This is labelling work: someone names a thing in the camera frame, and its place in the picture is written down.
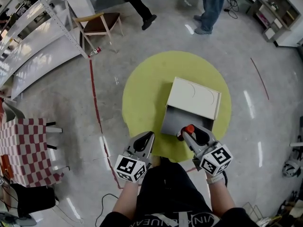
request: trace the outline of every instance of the red and white checkered tablecloth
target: red and white checkered tablecloth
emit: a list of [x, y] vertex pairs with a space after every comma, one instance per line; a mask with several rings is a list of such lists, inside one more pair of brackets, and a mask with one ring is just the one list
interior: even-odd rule
[[0, 155], [8, 155], [15, 183], [25, 187], [61, 181], [61, 169], [52, 170], [46, 144], [45, 119], [14, 119], [0, 125]]

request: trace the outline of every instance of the gray floor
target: gray floor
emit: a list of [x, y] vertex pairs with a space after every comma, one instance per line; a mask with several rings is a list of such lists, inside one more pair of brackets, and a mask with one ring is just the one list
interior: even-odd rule
[[[107, 37], [92, 38], [102, 47], [102, 52], [92, 58], [92, 65], [103, 135], [96, 117], [88, 60], [79, 56], [65, 63], [23, 94], [18, 105], [26, 116], [57, 121], [63, 128], [62, 135], [50, 138], [50, 143], [58, 145], [50, 154], [53, 166], [71, 168], [55, 190], [60, 209], [72, 220], [57, 207], [37, 213], [35, 218], [41, 219], [41, 226], [91, 227], [101, 212], [102, 196], [121, 192], [109, 162], [114, 165], [129, 139], [121, 115], [126, 80], [143, 60], [170, 50], [201, 56], [223, 75], [232, 97], [232, 118], [222, 139], [234, 155], [227, 170], [228, 188], [237, 206], [249, 201], [257, 204], [264, 216], [271, 216], [302, 179], [283, 178], [281, 173], [290, 152], [289, 142], [296, 139], [303, 114], [303, 68], [297, 51], [267, 43], [261, 26], [242, 13], [238, 19], [222, 13], [211, 36], [191, 34], [188, 26], [196, 27], [192, 17], [201, 13], [201, 0], [144, 3], [158, 15], [146, 31], [141, 30], [141, 19], [129, 3], [108, 9], [122, 14], [125, 37], [118, 27], [113, 30], [119, 53], [112, 51]], [[264, 80], [269, 100], [250, 58]], [[189, 170], [193, 164], [187, 161], [182, 166]], [[209, 202], [204, 174], [192, 171], [189, 176]], [[115, 201], [105, 198], [103, 216]]]

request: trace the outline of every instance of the black t-shirt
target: black t-shirt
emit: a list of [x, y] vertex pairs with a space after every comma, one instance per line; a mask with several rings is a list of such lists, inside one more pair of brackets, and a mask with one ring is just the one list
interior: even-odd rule
[[233, 208], [218, 218], [211, 212], [175, 212], [148, 214], [131, 221], [126, 216], [111, 212], [100, 227], [257, 227], [242, 208]]

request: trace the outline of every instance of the round rug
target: round rug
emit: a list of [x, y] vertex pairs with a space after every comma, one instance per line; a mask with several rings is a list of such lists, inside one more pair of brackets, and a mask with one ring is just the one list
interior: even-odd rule
[[130, 75], [123, 92], [122, 115], [130, 137], [145, 132], [155, 133], [152, 154], [176, 162], [193, 157], [185, 142], [176, 136], [162, 134], [161, 126], [172, 82], [179, 77], [221, 92], [221, 103], [213, 130], [220, 140], [232, 113], [231, 96], [222, 75], [203, 58], [182, 51], [168, 51], [143, 61]]

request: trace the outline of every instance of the red line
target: red line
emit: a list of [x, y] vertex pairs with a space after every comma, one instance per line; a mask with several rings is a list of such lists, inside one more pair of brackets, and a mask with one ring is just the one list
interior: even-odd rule
[[193, 167], [193, 168], [191, 168], [191, 169], [187, 170], [186, 172], [187, 172], [187, 173], [189, 173], [189, 172], [192, 172], [192, 171], [195, 171], [195, 170], [196, 170], [196, 168], [195, 168], [195, 167]]
[[251, 59], [252, 63], [254, 64], [254, 66], [255, 66], [255, 68], [256, 68], [256, 70], [257, 70], [258, 74], [259, 74], [259, 77], [260, 77], [260, 79], [261, 79], [261, 81], [262, 81], [262, 84], [263, 84], [263, 87], [264, 87], [264, 89], [265, 89], [265, 92], [266, 92], [267, 98], [269, 99], [269, 96], [268, 96], [268, 93], [267, 93], [267, 90], [266, 90], [265, 84], [264, 84], [264, 82], [263, 82], [263, 79], [262, 79], [262, 77], [261, 77], [261, 75], [260, 75], [260, 72], [259, 72], [259, 70], [258, 70], [258, 68], [257, 68], [257, 66], [256, 66], [256, 64], [255, 64], [255, 62], [253, 61], [253, 59], [252, 59], [252, 58], [250, 58], [250, 59]]
[[[100, 114], [99, 114], [99, 110], [98, 110], [98, 106], [97, 106], [97, 97], [96, 97], [96, 89], [95, 89], [95, 82], [94, 82], [94, 71], [93, 71], [93, 64], [92, 64], [91, 60], [89, 60], [89, 67], [90, 67], [91, 88], [92, 88], [93, 96], [94, 96], [94, 104], [95, 104], [96, 116], [97, 116], [98, 124], [100, 126], [101, 133], [103, 134], [101, 120], [100, 120]], [[105, 146], [105, 142], [103, 144], [103, 147], [104, 147], [104, 151], [105, 151], [106, 156], [107, 156], [107, 162], [108, 162], [110, 170], [111, 170], [111, 172], [113, 174], [114, 180], [117, 183], [118, 189], [122, 189], [121, 186], [120, 186], [120, 184], [119, 184], [119, 182], [118, 182], [118, 179], [116, 177], [114, 169], [113, 169], [113, 167], [112, 167], [112, 165], [110, 163], [109, 155], [108, 155], [108, 152], [107, 152], [107, 148]]]

